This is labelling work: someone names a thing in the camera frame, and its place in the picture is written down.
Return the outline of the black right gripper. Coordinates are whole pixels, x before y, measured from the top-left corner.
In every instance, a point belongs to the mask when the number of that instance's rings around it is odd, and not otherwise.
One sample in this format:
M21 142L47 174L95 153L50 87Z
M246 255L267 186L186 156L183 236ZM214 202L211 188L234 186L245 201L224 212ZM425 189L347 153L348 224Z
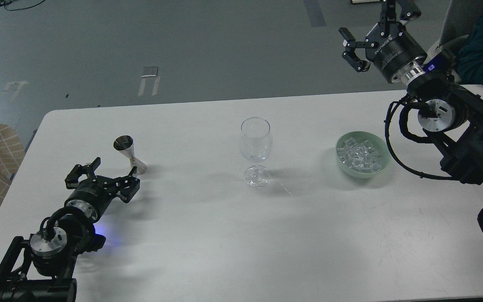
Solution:
M388 83L412 83L426 73L422 64L427 54L400 21L421 15L413 0L383 0L379 22L367 34L366 41L356 41L345 27L338 29L344 39L342 58L358 73L368 71L373 63ZM366 49L367 60L358 57L357 49Z

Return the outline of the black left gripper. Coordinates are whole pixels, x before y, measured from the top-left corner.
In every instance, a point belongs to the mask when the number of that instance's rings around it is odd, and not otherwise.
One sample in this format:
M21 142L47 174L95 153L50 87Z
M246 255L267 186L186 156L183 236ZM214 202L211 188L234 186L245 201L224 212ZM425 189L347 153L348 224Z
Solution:
M100 157L84 166L76 164L65 178L65 187L75 189L65 201L65 207L78 208L92 222L100 220L113 199L128 204L140 189L136 167L126 176L109 179L96 176L95 170L100 164Z

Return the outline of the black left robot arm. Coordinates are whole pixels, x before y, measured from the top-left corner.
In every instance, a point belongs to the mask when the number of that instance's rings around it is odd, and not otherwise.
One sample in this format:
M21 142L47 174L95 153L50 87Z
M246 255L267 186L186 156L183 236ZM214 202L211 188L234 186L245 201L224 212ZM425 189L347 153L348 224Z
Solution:
M95 174L101 159L75 165L65 178L71 190L64 205L44 218L28 238L14 237L0 263L0 302L74 302L77 258L101 249L106 237L95 223L113 199L132 200L140 188L138 167L109 178Z

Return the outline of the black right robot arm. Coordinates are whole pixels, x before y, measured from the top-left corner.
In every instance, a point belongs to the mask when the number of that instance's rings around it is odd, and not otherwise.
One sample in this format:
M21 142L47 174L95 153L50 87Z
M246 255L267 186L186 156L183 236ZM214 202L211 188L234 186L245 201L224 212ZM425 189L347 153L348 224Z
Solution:
M388 83L406 86L406 95L389 104L384 120L387 149L397 164L421 178L483 184L483 100L459 85L454 72L465 31L472 31L479 13L445 25L428 52L406 30L406 23L420 16L412 0L382 0L378 22L363 40L356 41L347 28L339 28L342 57L357 72L374 65ZM401 134L415 143L435 145L447 176L420 172L399 160L390 142L390 124L400 106Z

